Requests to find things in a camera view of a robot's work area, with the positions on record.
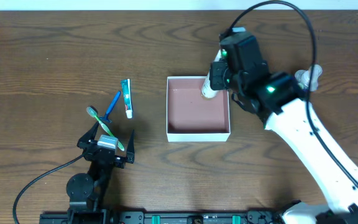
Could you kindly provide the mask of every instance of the wire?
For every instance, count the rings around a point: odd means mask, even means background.
[[[327,147],[327,145],[325,144],[325,142],[323,141],[323,139],[319,135],[319,133],[318,133],[319,130],[313,124],[313,121],[311,119],[311,115],[310,115],[310,86],[311,86],[311,81],[313,80],[313,71],[314,71],[314,65],[316,64],[316,52],[317,52],[317,50],[316,50],[316,37],[314,35],[313,26],[311,25],[311,22],[310,22],[308,16],[300,8],[296,7],[295,5],[293,5],[293,4],[289,3],[289,2],[285,2],[285,1],[265,1],[265,2],[258,3],[258,4],[254,5],[254,6],[251,6],[250,8],[248,8],[247,10],[242,12],[234,20],[234,22],[230,25],[228,30],[225,31],[224,36],[227,37],[232,32],[232,28],[237,24],[237,22],[244,15],[246,15],[248,12],[254,10],[257,7],[268,5],[268,4],[282,4],[282,5],[291,7],[293,10],[295,10],[302,17],[302,19],[305,21],[305,23],[306,23],[306,25],[308,27],[308,30],[309,30],[309,33],[310,33],[310,39],[311,39],[312,53],[311,53],[311,70],[310,70],[309,88],[307,89],[306,96],[305,96],[306,117],[308,118],[309,125],[310,125],[310,128],[313,131],[313,134],[316,136],[317,140],[320,142],[320,144],[325,149],[327,154],[335,162],[335,164],[343,171],[343,173],[346,175],[346,177],[349,178],[349,180],[358,189],[358,181],[349,173],[349,171],[346,170],[346,168],[341,164],[341,162],[339,162],[339,160],[335,157],[335,155],[331,152],[331,150],[329,150],[329,148]]]
[[[80,156],[78,156],[77,158],[73,159],[72,161],[70,162],[67,162],[61,166],[58,166],[42,175],[40,175],[39,177],[35,178],[34,180],[32,180],[30,183],[28,183],[22,191],[20,191],[20,193],[17,195],[16,199],[15,199],[15,202],[13,203],[13,208],[12,208],[12,214],[13,214],[13,220],[15,221],[15,224],[20,224],[18,219],[17,219],[17,214],[16,214],[16,207],[17,207],[17,203],[19,202],[19,199],[20,197],[23,195],[23,193],[29,188],[31,187],[31,185],[33,185],[35,182],[37,182],[38,180],[40,180],[42,177],[45,177],[46,175],[49,175],[55,171],[58,171],[66,166],[69,166],[71,164],[73,164],[74,162],[76,162],[77,160],[81,159],[82,157],[84,157],[85,154],[82,154]]]

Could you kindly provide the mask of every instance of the toothpaste cap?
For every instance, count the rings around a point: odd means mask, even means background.
[[[127,110],[125,112],[127,113],[127,118],[131,119],[132,118],[132,110]]]

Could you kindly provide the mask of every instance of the white backdrop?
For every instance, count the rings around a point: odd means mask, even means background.
[[[288,0],[301,9],[358,9],[358,0]],[[0,0],[0,10],[228,10],[258,0]],[[261,9],[288,9],[264,6]]]

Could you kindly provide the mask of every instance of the toothbrush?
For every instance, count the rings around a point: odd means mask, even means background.
[[[105,125],[105,124],[99,119],[98,113],[97,113],[94,109],[92,109],[92,107],[90,107],[90,106],[87,107],[87,108],[86,108],[86,112],[88,112],[88,114],[89,114],[91,117],[95,118],[95,119],[99,122],[100,126],[102,126],[102,128],[103,128],[103,130],[104,130],[105,132],[107,132],[111,137],[114,137],[114,135],[113,135],[112,132],[110,131],[109,127],[107,127],[107,125]],[[121,142],[119,142],[119,141],[118,141],[118,148],[119,148],[120,150],[122,150],[122,151],[125,151],[124,146],[123,146],[123,145],[121,144]]]

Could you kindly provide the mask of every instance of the white box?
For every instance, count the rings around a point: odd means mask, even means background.
[[[204,99],[205,78],[167,78],[168,142],[227,141],[230,136],[229,93]]]

